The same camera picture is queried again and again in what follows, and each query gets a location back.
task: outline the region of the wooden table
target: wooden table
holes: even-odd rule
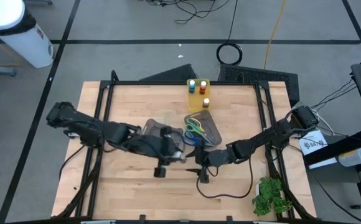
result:
[[[93,116],[99,84],[84,83],[79,111]],[[153,118],[175,128],[184,128],[184,116],[189,114],[187,91],[186,86],[116,85],[109,121],[143,127],[149,118]],[[290,105],[284,83],[271,82],[270,92],[276,118],[285,117]],[[248,139],[262,131],[252,86],[211,86],[211,105],[210,113],[223,139],[219,149],[225,149],[226,143]],[[104,105],[100,113],[102,117],[103,112]],[[291,144],[299,147],[297,140],[291,140]],[[67,157],[79,147],[79,139],[70,140]],[[104,153],[93,218],[137,220],[139,215],[145,214],[148,220],[225,220],[227,215],[233,216],[234,220],[276,220],[274,213],[257,217],[251,202],[256,196],[255,185],[259,179],[269,176],[264,152],[261,147],[252,155],[253,190],[243,199],[203,198],[195,186],[196,174],[185,171],[199,168],[194,158],[185,164],[171,164],[167,167],[166,178],[158,179],[153,177],[157,159],[123,151]],[[305,209],[316,216],[301,153],[288,147],[283,155],[289,188]],[[52,215],[60,213],[77,192],[85,156],[86,150],[64,168]],[[207,195],[243,195],[250,180],[247,162],[225,165],[219,169],[217,177],[211,177],[210,183],[201,184],[200,188]],[[86,214],[88,201],[89,192],[85,196],[83,214]]]

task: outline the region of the white label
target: white label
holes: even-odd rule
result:
[[[317,131],[311,131],[307,133],[303,138],[299,140],[299,146],[301,147],[302,152],[304,155],[307,155],[311,152],[319,150],[327,145],[326,140],[323,137],[323,134]],[[335,158],[328,159],[322,162],[318,162],[316,164],[310,165],[309,169],[314,169],[321,166],[326,166],[329,164],[336,163],[337,160]]]

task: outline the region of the wire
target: wire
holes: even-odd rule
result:
[[[259,141],[256,141],[253,145],[252,145],[252,149],[254,149],[254,147],[261,141],[262,139],[260,139]],[[197,188],[197,191],[199,191],[199,193],[201,194],[201,196],[205,197],[205,198],[217,198],[217,197],[230,197],[230,198],[245,198],[247,197],[250,192],[251,192],[251,189],[253,187],[253,181],[254,181],[254,175],[253,175],[253,168],[252,168],[252,165],[251,165],[251,156],[253,154],[253,151],[254,150],[251,150],[250,151],[250,156],[249,156],[249,160],[248,160],[248,165],[250,166],[250,177],[251,177],[251,182],[250,182],[250,187],[248,188],[248,191],[246,194],[244,195],[241,195],[241,196],[235,196],[235,195],[230,195],[230,194],[218,194],[218,195],[213,195],[213,196],[208,196],[208,195],[205,195],[201,190],[200,190],[200,187],[199,187],[199,182],[200,182],[200,176],[197,178],[197,181],[195,183],[195,186]]]
[[[341,135],[341,136],[345,136],[345,137],[347,137],[347,138],[351,138],[351,139],[355,139],[355,140],[361,141],[360,138],[355,138],[355,137],[349,136],[349,135],[347,135],[347,134],[341,134],[341,133],[337,133],[337,132],[334,132],[334,133],[335,133],[335,134],[338,134],[338,135]]]
[[[334,136],[334,130],[330,127],[329,123],[327,121],[325,121],[324,118],[322,118],[319,113],[315,110],[315,109],[311,109],[311,111],[313,112],[314,115],[316,115],[316,119],[318,119],[319,121],[323,121],[323,123],[330,129],[330,134],[321,130],[324,134],[329,135],[329,136]]]
[[[216,167],[217,168],[217,173],[214,175],[214,174],[212,174],[212,172],[211,172],[211,170],[207,167],[207,171],[213,176],[213,177],[216,177],[216,176],[218,176],[218,174],[219,174],[219,168],[218,167]]]
[[[63,171],[63,168],[66,166],[66,164],[70,161],[70,159],[72,159],[75,155],[77,155],[84,147],[85,147],[85,145],[81,146],[81,148],[79,148],[77,151],[75,151],[69,158],[67,158],[64,161],[64,163],[62,164],[60,171],[59,171],[59,180],[62,176],[62,171]]]
[[[233,30],[233,23],[235,22],[235,16],[236,16],[236,10],[237,10],[237,4],[238,4],[238,0],[236,0],[236,4],[235,4],[235,10],[233,11],[233,18],[232,18],[232,24],[230,26],[230,32],[229,32],[229,36],[228,36],[228,39],[226,40],[225,43],[219,45],[219,47],[217,48],[217,60],[219,61],[219,63],[221,65],[225,64],[225,65],[239,65],[241,63],[241,61],[243,60],[243,49],[237,45],[237,44],[234,44],[234,43],[229,43],[229,40],[230,40],[230,36],[232,35],[232,30]],[[223,60],[220,58],[219,56],[219,52],[220,50],[222,49],[222,47],[224,46],[231,46],[233,48],[235,48],[238,52],[238,59],[236,62],[233,62],[233,63],[225,63],[223,62]]]
[[[326,100],[328,97],[332,96],[333,94],[337,93],[338,91],[341,91],[343,89],[343,87],[347,86],[350,82],[352,82],[353,80],[350,79],[349,82],[347,82],[345,85],[343,85],[341,88],[339,88],[338,90],[334,91],[333,93],[331,93],[330,95],[327,95],[323,100],[321,100],[318,104],[311,106],[312,108],[317,107],[318,105],[320,105],[324,100]]]
[[[282,154],[283,153],[283,150],[286,148],[286,147],[283,147],[283,148],[281,148],[280,150],[278,149],[278,148],[276,148],[276,147],[274,147],[274,146],[272,146],[274,149],[277,149],[278,150],[278,155],[274,158],[274,159],[268,159],[268,162],[274,162],[274,161],[276,161],[277,159],[279,159],[279,156],[280,156],[280,154]]]
[[[307,170],[307,173],[317,182],[317,184],[319,184],[320,188],[324,191],[324,193],[328,196],[328,198],[332,201],[332,203],[334,203],[334,205],[336,205],[337,207],[339,207],[341,210],[343,210],[346,214],[348,214],[350,217],[358,220],[361,222],[361,218],[356,217],[355,215],[353,215],[352,213],[348,212],[348,210],[344,209],[341,205],[339,205],[331,196],[330,194],[325,190],[325,188],[323,187],[323,185],[316,179],[316,177],[310,172],[310,170]]]
[[[266,47],[266,54],[265,54],[265,64],[263,65],[263,69],[266,70],[266,63],[268,61],[268,55],[269,55],[269,49],[270,49],[270,45],[272,43],[273,37],[276,33],[276,30],[278,29],[280,20],[281,20],[281,16],[283,15],[283,11],[284,11],[284,6],[286,5],[286,0],[283,0],[283,4],[281,5],[281,10],[280,10],[280,14],[278,17],[278,20],[276,21],[276,25],[274,26],[273,32],[272,32],[272,36],[270,37],[270,40],[268,42],[268,46]]]
[[[197,8],[196,8],[192,3],[185,2],[185,1],[183,1],[183,0],[180,0],[179,2],[176,1],[176,2],[175,2],[175,5],[176,5],[180,10],[182,10],[182,11],[184,11],[184,12],[186,12],[186,13],[192,15],[192,16],[191,16],[190,18],[188,18],[188,19],[176,19],[176,20],[175,20],[175,23],[177,23],[177,24],[186,24],[187,22],[189,22],[189,21],[190,21],[191,19],[193,19],[194,17],[205,18],[205,17],[207,17],[207,16],[210,14],[210,12],[214,12],[214,11],[219,10],[220,8],[224,7],[226,4],[228,4],[229,0],[227,0],[225,3],[223,3],[221,6],[217,7],[216,9],[212,9],[212,8],[213,8],[213,5],[215,4],[215,2],[216,2],[216,0],[213,0],[213,3],[212,3],[212,5],[211,5],[211,7],[210,7],[210,9],[209,9],[208,11],[205,11],[205,10],[203,10],[203,11],[197,11]],[[191,6],[194,8],[194,11],[195,11],[195,12],[193,13],[193,12],[189,12],[189,11],[185,10],[184,8],[182,8],[182,7],[179,6],[179,3],[185,3],[185,4],[188,4],[188,5],[191,5]],[[206,12],[206,15],[204,15],[204,16],[199,16],[198,14],[199,14],[199,13],[202,13],[202,12]]]
[[[250,166],[250,175],[251,175],[251,183],[250,183],[250,188],[248,189],[248,192],[244,195],[241,195],[241,196],[234,196],[234,195],[229,195],[229,194],[218,194],[218,195],[213,195],[213,196],[208,196],[208,195],[205,195],[201,190],[200,190],[200,187],[199,187],[199,182],[200,182],[200,176],[197,178],[197,181],[195,183],[196,187],[197,187],[197,190],[199,191],[199,193],[201,194],[201,196],[205,197],[205,198],[210,198],[210,199],[213,199],[213,198],[217,198],[217,197],[230,197],[230,198],[245,198],[247,197],[250,192],[251,192],[251,189],[252,189],[252,186],[253,186],[253,179],[254,179],[254,176],[253,176],[253,168],[252,168],[252,165],[251,165],[251,158],[248,160],[248,165]]]
[[[351,88],[351,89],[349,89],[349,90],[345,90],[345,91],[343,91],[342,92],[342,94],[340,94],[340,95],[336,95],[336,96],[334,96],[333,98],[331,98],[331,99],[329,99],[329,100],[327,100],[327,101],[325,101],[325,102],[322,102],[322,106],[319,108],[319,109],[317,109],[317,111],[319,111],[320,109],[322,109],[328,102],[330,102],[330,101],[332,101],[332,100],[335,100],[335,99],[337,99],[338,97],[341,97],[341,96],[344,96],[345,94],[347,94],[347,93],[349,93],[350,91],[352,91],[352,90],[354,90],[354,89],[356,89],[357,88],[357,86],[355,85],[353,88]]]
[[[238,0],[236,0],[235,10],[233,11],[232,24],[230,25],[230,32],[229,32],[228,39],[226,40],[226,44],[229,42],[230,36],[232,35],[233,23],[235,22],[235,15],[236,15],[236,10],[237,10],[237,4],[238,4]]]

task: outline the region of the black cable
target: black cable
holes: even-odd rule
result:
[[[218,176],[218,174],[219,174],[219,168],[218,167],[216,167],[217,168],[217,172],[215,173],[215,175],[214,174],[212,174],[212,172],[211,172],[211,170],[207,167],[207,171],[213,176],[213,177],[216,177],[216,176]]]
[[[253,176],[253,169],[252,169],[252,165],[251,165],[251,158],[248,160],[248,164],[250,166],[250,175],[251,175],[251,183],[250,183],[250,188],[248,189],[248,192],[245,194],[245,195],[241,195],[241,196],[234,196],[234,195],[229,195],[229,194],[218,194],[218,195],[213,195],[213,196],[208,196],[208,195],[205,195],[201,190],[200,190],[200,187],[199,187],[199,182],[200,182],[200,176],[197,178],[197,181],[195,183],[196,187],[197,187],[197,190],[199,191],[199,193],[201,194],[201,196],[205,197],[205,198],[217,198],[217,197],[230,197],[230,198],[245,198],[247,197],[250,192],[251,192],[251,189],[252,189],[252,186],[253,186],[253,179],[254,179],[254,176]]]
[[[194,8],[195,13],[192,14],[191,12],[189,12],[189,11],[181,8],[181,7],[178,5],[178,3],[180,3],[180,2],[183,2],[183,3],[186,3],[186,4],[191,5],[191,6]],[[211,7],[210,7],[210,9],[209,9],[208,11],[197,11],[196,7],[195,7],[192,3],[184,2],[184,1],[182,1],[182,0],[180,0],[179,2],[175,2],[175,5],[176,5],[180,10],[182,10],[182,11],[184,11],[184,12],[187,12],[187,13],[189,13],[189,14],[192,14],[192,16],[189,17],[188,19],[176,19],[174,22],[175,22],[176,24],[183,25],[183,24],[186,24],[187,22],[189,22],[189,21],[190,21],[191,19],[193,19],[194,17],[205,18],[205,17],[207,17],[207,16],[210,14],[210,12],[213,12],[213,11],[218,10],[218,9],[212,10],[213,5],[215,4],[215,2],[216,2],[216,0],[213,0],[213,2],[212,2],[212,4],[211,4]],[[201,13],[201,12],[206,12],[206,15],[204,15],[204,16],[199,16],[199,15],[197,15],[198,13]]]
[[[316,111],[319,111],[320,109],[322,109],[328,102],[330,102],[330,101],[332,101],[334,99],[337,99],[338,97],[344,96],[345,94],[349,93],[350,91],[352,91],[352,90],[354,90],[356,88],[357,88],[357,86],[355,85],[353,88],[343,91],[342,94],[335,95],[333,98],[331,98],[331,99],[329,99],[329,100],[327,100],[325,102],[322,102],[321,104],[323,104],[323,105],[319,109],[317,109]]]
[[[243,60],[243,49],[237,45],[237,44],[234,44],[234,43],[229,43],[229,40],[230,40],[230,36],[232,35],[232,30],[233,30],[233,23],[235,22],[235,16],[236,16],[236,10],[237,10],[237,4],[238,4],[238,0],[236,0],[236,4],[235,4],[235,10],[233,12],[233,18],[232,18],[232,24],[230,26],[230,32],[229,32],[229,36],[228,36],[228,39],[226,40],[225,43],[219,45],[218,49],[217,49],[217,60],[219,61],[219,63],[221,65],[239,65],[241,63],[241,61]],[[219,53],[220,53],[220,50],[222,49],[222,47],[224,46],[231,46],[233,48],[235,48],[238,52],[238,59],[236,62],[233,62],[233,63],[225,63],[223,62],[223,60],[220,58],[219,56]]]
[[[311,106],[312,108],[315,108],[317,106],[319,106],[324,100],[326,100],[328,97],[332,96],[333,94],[337,93],[338,91],[341,91],[343,89],[343,87],[347,86],[350,82],[352,82],[353,79],[349,80],[349,82],[347,82],[345,85],[343,85],[341,88],[339,88],[338,90],[334,91],[333,93],[331,93],[330,95],[327,95],[323,100],[321,100],[318,104]]]
[[[294,149],[297,149],[300,153],[302,153],[302,150],[300,150],[299,148],[293,146],[293,145],[288,145]],[[332,201],[332,203],[334,203],[334,205],[336,205],[337,207],[339,207],[341,210],[343,210],[346,214],[348,214],[349,216],[351,216],[352,218],[358,220],[361,222],[361,219],[359,217],[356,217],[355,215],[351,214],[350,212],[348,212],[346,209],[344,209],[341,205],[339,205],[331,196],[330,194],[325,190],[325,188],[323,187],[323,185],[315,178],[315,176],[311,173],[311,171],[309,170],[309,168],[306,169],[306,172],[317,182],[317,184],[319,184],[320,188],[324,191],[324,193],[328,196],[328,198]]]
[[[325,190],[325,188],[323,187],[323,185],[316,179],[316,177],[308,170],[307,173],[317,182],[317,184],[319,184],[320,188],[324,191],[324,193],[328,196],[328,198],[332,201],[332,203],[334,203],[334,205],[336,205],[337,207],[339,207],[342,211],[344,211],[346,214],[348,214],[350,217],[358,220],[361,222],[361,218],[353,215],[352,213],[348,212],[348,210],[344,209],[341,205],[339,205],[331,196],[330,194]]]
[[[68,159],[66,159],[64,161],[64,163],[62,164],[60,171],[59,171],[59,180],[62,176],[62,171],[63,171],[63,168],[66,166],[66,164],[70,161],[70,159],[72,159],[75,155],[77,155],[84,147],[85,147],[85,145],[81,146],[81,148],[79,148],[77,151],[75,151]]]
[[[285,148],[286,148],[286,147],[283,147],[283,148],[281,148],[280,150],[277,149],[277,150],[278,150],[278,155],[277,155],[274,159],[268,159],[268,162],[274,162],[274,161],[276,161],[277,159],[279,159],[280,154],[283,153],[283,150],[284,150]]]
[[[260,139],[259,141],[256,141],[251,148],[254,149],[254,147],[256,146],[256,144],[257,144],[258,142],[260,142],[260,141],[261,141],[261,139]],[[241,195],[241,196],[235,196],[235,195],[230,195],[230,194],[218,194],[218,195],[213,195],[213,196],[205,195],[205,194],[200,190],[200,187],[199,187],[200,176],[197,178],[197,181],[196,181],[196,183],[195,183],[195,186],[197,187],[197,191],[199,191],[199,193],[201,194],[201,196],[203,196],[203,197],[205,197],[205,198],[211,198],[211,199],[212,199],[212,198],[217,198],[217,197],[230,197],[230,198],[245,198],[245,197],[247,197],[247,196],[250,194],[250,192],[251,192],[251,189],[252,189],[252,187],[253,187],[253,181],[254,181],[253,168],[252,168],[252,165],[251,165],[251,156],[252,156],[252,154],[253,154],[253,150],[250,151],[250,158],[249,158],[249,160],[248,160],[248,165],[250,166],[251,182],[250,182],[250,187],[249,187],[249,189],[248,189],[248,191],[247,191],[246,194]]]
[[[225,3],[223,3],[221,6],[217,7],[216,9],[212,9],[213,8],[213,5],[215,4],[216,0],[213,0],[213,3],[211,5],[211,8],[210,10],[202,10],[202,11],[197,11],[197,8],[192,4],[192,3],[189,3],[189,2],[185,2],[183,0],[179,0],[179,1],[176,1],[175,2],[175,5],[182,11],[192,15],[192,17],[190,17],[189,19],[177,19],[175,20],[176,23],[178,23],[177,21],[185,21],[185,23],[178,23],[178,24],[186,24],[187,22],[189,22],[193,17],[198,17],[198,18],[205,18],[209,15],[210,12],[214,12],[216,10],[219,10],[220,8],[224,7],[226,4],[228,4],[229,0],[227,0]],[[188,10],[182,8],[179,6],[179,3],[185,3],[185,4],[188,4],[190,6],[192,6],[194,8],[194,13],[193,12],[189,12]],[[207,14],[204,15],[204,16],[199,16],[198,13],[202,13],[202,12],[206,12]]]
[[[333,133],[334,133],[334,134],[341,135],[341,136],[344,136],[344,137],[347,137],[347,138],[351,138],[351,139],[355,139],[355,140],[361,141],[360,138],[355,138],[355,137],[352,137],[352,136],[349,136],[349,135],[346,135],[346,134],[337,133],[337,132],[334,132],[334,131],[333,131]]]

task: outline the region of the artificial plant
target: artificial plant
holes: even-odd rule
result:
[[[280,180],[271,177],[263,177],[260,180],[260,193],[253,199],[255,214],[266,215],[271,211],[272,204],[275,213],[283,213],[293,207],[290,201],[281,197],[280,191],[283,188]]]

